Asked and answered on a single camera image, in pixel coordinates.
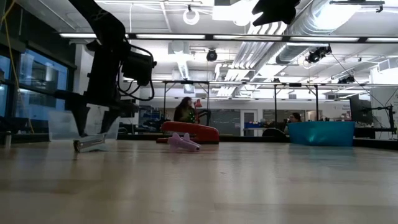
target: monitor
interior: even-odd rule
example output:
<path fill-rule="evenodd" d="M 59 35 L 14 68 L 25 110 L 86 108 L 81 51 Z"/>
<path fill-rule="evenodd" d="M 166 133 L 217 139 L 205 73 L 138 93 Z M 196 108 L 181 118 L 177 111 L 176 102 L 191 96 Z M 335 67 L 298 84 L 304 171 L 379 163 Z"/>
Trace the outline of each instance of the monitor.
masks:
<path fill-rule="evenodd" d="M 367 100 L 360 100 L 359 95 L 349 98 L 349 105 L 351 107 L 351 120 L 366 124 L 373 123 L 373 114 L 370 110 L 372 104 Z"/>

